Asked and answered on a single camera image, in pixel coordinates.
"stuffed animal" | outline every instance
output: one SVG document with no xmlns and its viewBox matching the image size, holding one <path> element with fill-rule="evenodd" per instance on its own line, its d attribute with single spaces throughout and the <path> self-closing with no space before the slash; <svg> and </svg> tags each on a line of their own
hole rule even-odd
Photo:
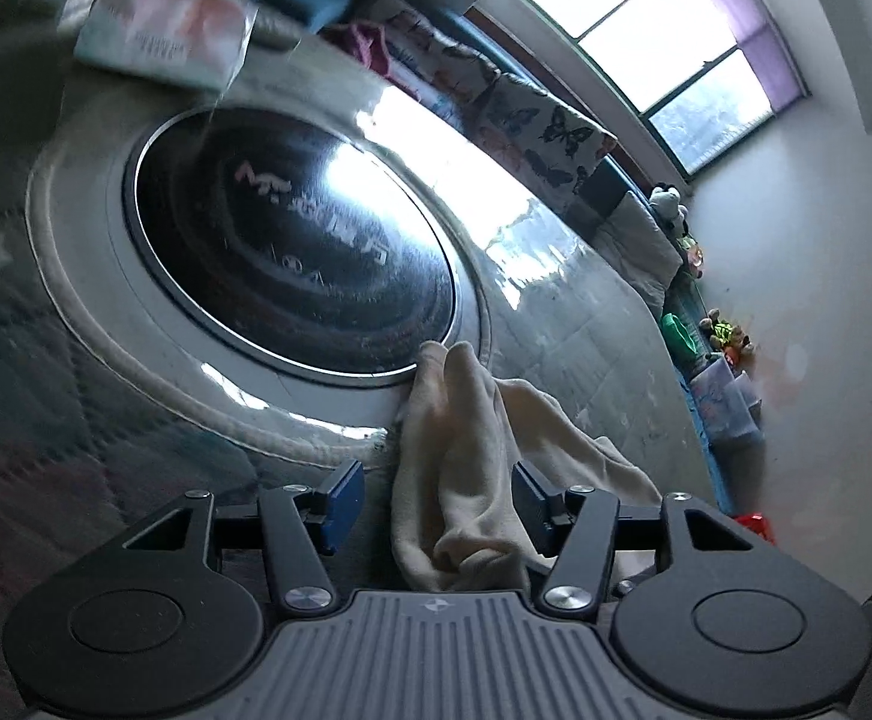
<svg viewBox="0 0 872 720">
<path fill-rule="evenodd" d="M 649 205 L 655 211 L 655 215 L 663 220 L 669 231 L 676 231 L 678 235 L 688 235 L 689 225 L 685 223 L 685 217 L 689 210 L 679 204 L 682 198 L 679 190 L 668 184 L 657 184 L 653 194 L 649 196 Z"/>
<path fill-rule="evenodd" d="M 727 362 L 732 367 L 738 367 L 740 362 L 751 357 L 756 347 L 749 336 L 738 324 L 721 322 L 719 309 L 714 308 L 699 322 L 699 330 L 703 336 L 708 336 L 709 343 L 717 352 L 725 354 Z"/>
</svg>

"bolt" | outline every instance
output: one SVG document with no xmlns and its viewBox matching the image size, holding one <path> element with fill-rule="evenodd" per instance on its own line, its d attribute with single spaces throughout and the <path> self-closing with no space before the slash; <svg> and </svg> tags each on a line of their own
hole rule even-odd
<svg viewBox="0 0 872 720">
<path fill-rule="evenodd" d="M 615 586 L 615 590 L 613 591 L 613 593 L 619 596 L 619 598 L 623 598 L 624 596 L 627 596 L 631 592 L 633 592 L 634 589 L 636 589 L 636 583 L 634 581 L 624 579 Z"/>
<path fill-rule="evenodd" d="M 286 605 L 302 611 L 326 608 L 332 603 L 332 593 L 323 587 L 293 587 L 284 596 Z"/>
<path fill-rule="evenodd" d="M 592 593 L 581 587 L 573 586 L 573 584 L 560 584 L 558 587 L 553 587 L 546 591 L 543 598 L 551 607 L 562 608 L 566 611 L 586 608 L 592 603 Z"/>
</svg>

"window frame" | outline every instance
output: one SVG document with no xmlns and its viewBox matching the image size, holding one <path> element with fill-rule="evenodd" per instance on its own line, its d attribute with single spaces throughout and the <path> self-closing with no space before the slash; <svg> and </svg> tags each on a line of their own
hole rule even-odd
<svg viewBox="0 0 872 720">
<path fill-rule="evenodd" d="M 653 124 L 653 122 L 650 121 L 650 118 L 655 116 L 655 114 L 657 114 L 658 112 L 660 112 L 661 109 L 665 108 L 666 105 L 668 105 L 669 103 L 672 103 L 673 100 L 675 100 L 679 95 L 682 95 L 682 93 L 684 93 L 689 87 L 691 87 L 694 83 L 696 83 L 697 81 L 702 79 L 703 76 L 706 76 L 710 71 L 719 67 L 719 65 L 721 65 L 723 62 L 725 62 L 727 59 L 729 59 L 732 55 L 734 55 L 735 52 L 740 52 L 740 50 L 742 50 L 742 49 L 741 49 L 741 47 L 739 47 L 738 42 L 736 42 L 736 44 L 733 45 L 732 47 L 730 47 L 729 49 L 725 50 L 725 52 L 721 53 L 721 55 L 717 56 L 715 59 L 711 59 L 708 62 L 703 63 L 703 66 L 700 69 L 698 69 L 698 71 L 696 71 L 696 73 L 692 74 L 692 76 L 689 76 L 688 79 L 685 79 L 684 81 L 682 81 L 681 84 L 679 84 L 678 86 L 676 86 L 675 88 L 673 88 L 672 90 L 667 92 L 665 95 L 663 95 L 658 100 L 655 100 L 655 103 L 653 103 L 648 108 L 646 108 L 645 112 L 641 112 L 639 110 L 639 108 L 637 108 L 636 105 L 633 103 L 633 101 L 629 99 L 629 95 L 627 95 L 625 92 L 623 92 L 622 89 L 620 88 L 620 86 L 612 79 L 612 77 L 609 74 L 607 74 L 607 72 L 605 70 L 603 70 L 603 68 L 599 64 L 599 62 L 597 62 L 592 56 L 588 55 L 588 53 L 585 50 L 583 50 L 583 48 L 579 45 L 580 42 L 583 39 L 585 39 L 586 36 L 591 34 L 591 32 L 594 29 L 596 29 L 599 25 L 602 25 L 602 23 L 605 23 L 606 20 L 608 20 L 613 15 L 615 15 L 628 2 L 630 2 L 632 0 L 623 0 L 619 4 L 615 5 L 615 7 L 612 7 L 609 10 L 609 12 L 607 12 L 605 15 L 602 15 L 602 17 L 600 17 L 598 20 L 596 20 L 595 23 L 593 23 L 591 26 L 588 26 L 588 28 L 584 29 L 580 33 L 579 37 L 573 37 L 572 35 L 570 35 L 567 32 L 567 30 L 562 28 L 562 25 L 559 25 L 545 10 L 543 10 L 540 7 L 535 2 L 535 0 L 524 0 L 524 1 L 526 1 L 527 4 L 529 4 L 533 8 L 533 10 L 535 10 L 535 13 L 537 15 L 539 15 L 540 18 L 545 20 L 545 22 L 548 23 L 548 25 L 550 25 L 551 28 L 553 28 L 559 34 L 561 34 L 562 38 L 564 38 L 564 40 L 567 40 L 569 42 L 569 44 L 572 45 L 572 47 L 576 50 L 578 55 L 583 57 L 583 60 L 585 60 L 586 63 L 588 63 L 588 65 L 591 66 L 593 71 L 596 72 L 597 76 L 599 76 L 600 79 L 602 79 L 602 81 L 604 81 L 605 84 L 607 84 L 607 86 L 609 86 L 610 89 L 612 89 L 612 91 L 615 92 L 615 95 L 617 95 L 617 97 L 620 98 L 620 100 L 622 100 L 623 103 L 626 104 L 626 107 L 629 108 L 631 113 L 633 113 L 634 117 L 636 117 L 636 119 L 638 119 L 639 122 L 648 130 L 650 135 L 653 136 L 653 139 L 658 143 L 658 146 L 660 146 L 660 148 L 665 152 L 666 156 L 673 163 L 673 166 L 676 168 L 677 172 L 679 172 L 679 175 L 682 177 L 682 180 L 684 180 L 687 183 L 698 178 L 702 172 L 704 172 L 705 170 L 708 169 L 708 167 L 711 167 L 716 162 L 720 161 L 727 153 L 732 151 L 733 148 L 738 146 L 740 143 L 742 143 L 747 138 L 749 138 L 749 136 L 751 134 L 756 132 L 756 130 L 759 130 L 759 129 L 761 129 L 761 127 L 764 127 L 764 125 L 767 124 L 767 122 L 773 121 L 773 119 L 775 119 L 775 116 L 777 115 L 777 113 L 775 113 L 775 111 L 771 110 L 765 116 L 765 118 L 763 118 L 760 121 L 753 124 L 746 132 L 744 132 L 742 135 L 737 137 L 735 139 L 735 141 L 733 141 L 728 146 L 723 148 L 722 151 L 718 151 L 711 158 L 706 160 L 706 162 L 703 162 L 702 165 L 699 165 L 698 167 L 696 167 L 696 170 L 692 170 L 692 172 L 689 172 L 689 170 L 687 170 L 687 167 L 685 167 L 684 164 L 682 164 L 682 160 L 679 159 L 679 157 L 673 151 L 671 146 L 669 146 L 669 143 L 667 143 L 665 138 L 663 138 L 663 135 L 661 135 L 660 132 L 658 131 L 658 129 L 655 128 L 655 124 Z"/>
</svg>

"cloth fold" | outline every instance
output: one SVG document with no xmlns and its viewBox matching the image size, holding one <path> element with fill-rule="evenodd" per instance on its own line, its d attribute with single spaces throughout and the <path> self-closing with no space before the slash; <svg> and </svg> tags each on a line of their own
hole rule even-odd
<svg viewBox="0 0 872 720">
<path fill-rule="evenodd" d="M 392 552 L 416 590 L 527 587 L 527 560 L 546 560 L 513 506 L 511 469 L 522 459 L 561 487 L 593 485 L 624 504 L 660 502 L 609 439 L 588 437 L 528 382 L 493 378 L 468 343 L 421 346 L 400 449 Z"/>
</svg>

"curtain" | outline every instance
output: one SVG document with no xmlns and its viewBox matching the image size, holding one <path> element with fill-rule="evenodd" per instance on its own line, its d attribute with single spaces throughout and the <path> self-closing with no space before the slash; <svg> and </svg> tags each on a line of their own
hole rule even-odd
<svg viewBox="0 0 872 720">
<path fill-rule="evenodd" d="M 759 0 L 712 0 L 723 11 L 740 50 L 753 68 L 773 111 L 802 97 L 796 72 Z"/>
</svg>

